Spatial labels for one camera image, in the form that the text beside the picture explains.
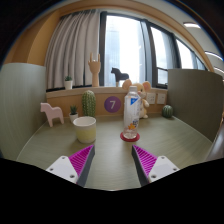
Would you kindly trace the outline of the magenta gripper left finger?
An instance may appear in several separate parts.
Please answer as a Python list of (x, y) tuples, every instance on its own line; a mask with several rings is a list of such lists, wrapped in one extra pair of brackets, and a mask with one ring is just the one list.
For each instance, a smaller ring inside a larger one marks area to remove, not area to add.
[(90, 145), (69, 157), (59, 157), (47, 168), (47, 171), (84, 187), (94, 155), (95, 146)]

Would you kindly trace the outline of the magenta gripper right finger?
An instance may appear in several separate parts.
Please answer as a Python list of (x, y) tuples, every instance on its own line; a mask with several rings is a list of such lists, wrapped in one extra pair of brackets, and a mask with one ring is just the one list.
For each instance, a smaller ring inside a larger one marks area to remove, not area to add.
[(141, 186), (155, 182), (179, 170), (166, 156), (157, 157), (136, 145), (132, 146), (132, 156)]

